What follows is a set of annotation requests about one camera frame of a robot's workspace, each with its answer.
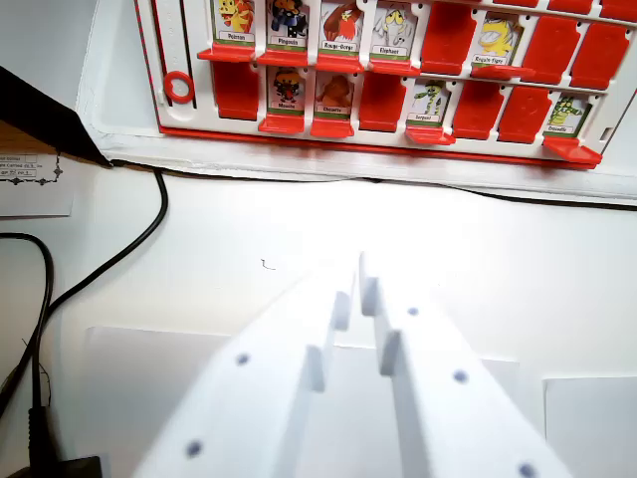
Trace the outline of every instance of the cartoon character picture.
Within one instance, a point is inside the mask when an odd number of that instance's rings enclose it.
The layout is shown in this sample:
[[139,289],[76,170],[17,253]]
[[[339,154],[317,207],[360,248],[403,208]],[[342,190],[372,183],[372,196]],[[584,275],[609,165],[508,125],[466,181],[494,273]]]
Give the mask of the cartoon character picture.
[[577,136],[590,108],[585,97],[562,96],[550,113],[544,135]]
[[297,95],[299,94],[299,84],[301,83],[301,77],[299,72],[292,69],[279,69],[275,75],[275,88],[277,94],[281,97],[283,103],[297,102]]
[[416,82],[407,124],[440,126],[449,102],[444,82]]
[[489,12],[473,52],[473,65],[507,65],[522,36],[522,27],[515,15]]
[[504,57],[514,48],[513,40],[513,22],[502,18],[487,18],[478,43],[483,48],[483,55]]
[[244,0],[220,0],[219,14],[227,27],[236,33],[249,33],[255,16],[255,7]]
[[317,74],[317,96],[315,115],[321,118],[349,120],[353,84],[345,75],[330,72]]
[[411,4],[378,2],[371,45],[372,57],[408,60],[414,40],[417,18]]
[[304,37],[307,33],[308,19],[301,13],[301,0],[274,0],[272,3],[272,23],[274,32],[287,28],[289,38]]
[[336,40],[353,40],[354,37],[360,37],[362,25],[356,25],[356,22],[362,15],[362,12],[356,7],[356,2],[346,5],[338,5],[331,12],[325,9],[321,12],[321,17],[325,16],[322,24],[323,34],[329,42]]
[[569,115],[581,117],[584,111],[574,108],[573,100],[574,97],[560,98],[555,105],[555,108],[553,109],[553,113],[550,114],[550,120],[548,121],[548,124],[562,126],[566,122],[566,120],[568,120]]
[[436,103],[436,109],[434,112],[432,112],[432,109],[434,107],[434,100],[438,97],[438,95],[440,95],[441,91],[442,91],[442,88],[437,85],[431,85],[427,87],[427,89],[424,92],[417,93],[416,95],[414,95],[414,103],[411,106],[411,108],[415,108],[419,100],[428,99],[429,101],[427,102],[427,107],[425,108],[425,114],[439,115],[440,105],[442,105],[441,99],[438,99],[438,102]]
[[215,42],[254,45],[253,0],[215,0],[213,9]]
[[268,111],[302,115],[305,107],[305,80],[295,68],[268,67]]

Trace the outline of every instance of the white paper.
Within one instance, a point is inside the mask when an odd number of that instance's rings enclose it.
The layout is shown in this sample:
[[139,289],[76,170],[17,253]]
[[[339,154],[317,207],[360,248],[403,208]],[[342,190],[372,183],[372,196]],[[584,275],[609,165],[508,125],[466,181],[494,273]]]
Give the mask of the white paper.
[[546,439],[577,478],[637,476],[637,377],[545,381]]
[[70,160],[52,154],[0,152],[0,216],[68,216],[74,182]]

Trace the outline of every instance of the black cable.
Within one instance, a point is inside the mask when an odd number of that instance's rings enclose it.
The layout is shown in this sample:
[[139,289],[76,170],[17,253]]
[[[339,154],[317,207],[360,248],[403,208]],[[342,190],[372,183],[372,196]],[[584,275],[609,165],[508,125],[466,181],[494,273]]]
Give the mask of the black cable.
[[521,204],[538,204],[542,206],[562,206],[562,207],[580,207],[588,209],[608,209],[611,211],[637,211],[637,206],[633,204],[612,204],[605,202],[591,202],[591,201],[573,201],[564,199],[540,199],[536,197],[519,197],[519,196],[505,196],[504,194],[495,194],[493,192],[478,191],[475,189],[465,189],[460,186],[451,186],[449,184],[438,184],[450,189],[456,189],[457,191],[470,192],[478,196],[489,197],[491,199],[498,199],[507,202],[516,202]]
[[[0,391],[0,419],[2,418],[11,398],[15,394],[18,385],[20,384],[20,380],[22,379],[22,375],[29,363],[29,359],[31,357],[35,357],[36,351],[39,353],[39,343],[41,339],[41,335],[44,332],[44,327],[49,323],[51,316],[58,310],[60,306],[62,306],[65,302],[71,299],[72,296],[77,294],[79,291],[84,289],[90,283],[92,283],[95,279],[101,276],[104,272],[110,269],[112,266],[121,261],[124,257],[134,251],[143,241],[145,241],[150,234],[154,232],[155,229],[161,224],[164,217],[166,216],[166,211],[168,210],[168,191],[166,190],[166,184],[163,181],[163,176],[161,175],[161,171],[158,169],[153,169],[155,179],[157,180],[157,185],[159,186],[159,193],[161,194],[161,207],[159,208],[159,212],[157,216],[152,221],[152,223],[143,231],[134,241],[124,247],[120,252],[114,255],[112,258],[108,259],[101,266],[91,272],[88,276],[85,277],[80,283],[76,286],[69,289],[67,292],[62,294],[58,299],[56,299],[53,304],[51,304],[47,312],[44,316],[42,327],[36,328],[33,332],[33,335],[29,339],[29,343],[27,344],[22,357],[20,358],[20,362],[13,370],[12,374],[7,378],[6,383],[4,384],[2,391]],[[40,377],[38,376],[38,389],[40,389]]]
[[22,232],[2,232],[0,233],[0,239],[17,239],[21,241],[28,241],[40,249],[42,258],[44,259],[45,270],[45,285],[44,285],[44,299],[42,300],[42,306],[40,307],[40,315],[38,316],[38,324],[36,325],[33,335],[35,337],[34,349],[33,349],[33,364],[32,380],[33,380],[33,406],[41,406],[42,403],[42,390],[40,388],[40,340],[42,338],[42,330],[47,320],[47,314],[49,312],[49,305],[51,304],[51,295],[53,294],[53,258],[51,257],[51,251],[47,245],[42,242],[36,236],[31,234],[24,234]]

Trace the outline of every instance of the black wire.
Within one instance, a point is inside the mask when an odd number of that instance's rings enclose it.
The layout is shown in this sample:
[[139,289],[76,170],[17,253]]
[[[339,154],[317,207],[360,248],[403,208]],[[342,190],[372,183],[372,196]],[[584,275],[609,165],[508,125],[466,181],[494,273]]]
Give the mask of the black wire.
[[42,258],[44,259],[44,270],[45,270],[45,285],[44,285],[44,299],[42,300],[42,306],[40,307],[40,315],[38,316],[38,324],[36,325],[35,331],[33,331],[33,336],[35,337],[34,341],[34,349],[33,349],[33,364],[31,367],[32,370],[32,380],[33,380],[33,406],[41,406],[42,405],[42,389],[40,386],[40,369],[38,367],[40,363],[40,341],[42,339],[42,330],[44,329],[44,324],[47,320],[47,316],[49,313],[49,305],[51,304],[51,295],[53,294],[53,258],[51,257],[51,251],[47,245],[42,242],[36,236],[32,236],[31,234],[24,234],[22,232],[2,232],[0,233],[0,239],[17,239],[21,241],[28,241],[40,249],[42,253]]
[[166,211],[168,210],[168,191],[166,190],[166,184],[163,181],[163,176],[161,175],[161,171],[158,169],[153,169],[155,179],[157,180],[157,185],[159,186],[159,193],[161,194],[161,207],[159,208],[159,212],[155,219],[150,223],[150,225],[143,231],[134,241],[124,247],[120,252],[114,255],[112,258],[108,259],[101,266],[91,272],[88,276],[85,277],[83,281],[78,283],[76,286],[69,289],[67,292],[62,294],[58,299],[56,299],[53,304],[48,307],[48,311],[44,317],[44,321],[42,324],[42,328],[33,332],[33,335],[29,339],[29,343],[27,344],[22,357],[20,358],[20,362],[15,367],[13,373],[7,378],[5,385],[0,391],[0,419],[2,418],[11,398],[15,394],[18,385],[20,384],[20,380],[24,371],[29,363],[29,359],[35,356],[36,346],[40,343],[40,337],[44,331],[44,327],[49,323],[51,316],[58,310],[60,306],[62,306],[65,302],[71,299],[76,293],[84,289],[91,282],[101,276],[104,272],[110,269],[112,266],[121,261],[124,257],[134,251],[143,241],[145,241],[150,234],[154,232],[155,229],[161,224],[164,217],[166,216]]

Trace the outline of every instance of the black dot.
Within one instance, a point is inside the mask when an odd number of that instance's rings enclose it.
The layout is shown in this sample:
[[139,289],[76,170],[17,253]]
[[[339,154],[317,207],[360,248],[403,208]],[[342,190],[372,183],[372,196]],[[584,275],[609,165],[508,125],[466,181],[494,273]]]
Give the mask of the black dot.
[[201,442],[194,440],[188,443],[186,447],[186,455],[188,455],[188,458],[194,458],[199,453],[201,453]]
[[250,360],[250,356],[248,354],[239,354],[237,356],[237,365],[245,365]]
[[464,370],[457,370],[454,372],[454,380],[460,383],[466,383],[469,380],[469,376]]
[[535,469],[528,463],[524,463],[520,466],[520,474],[525,478],[534,478],[536,476]]

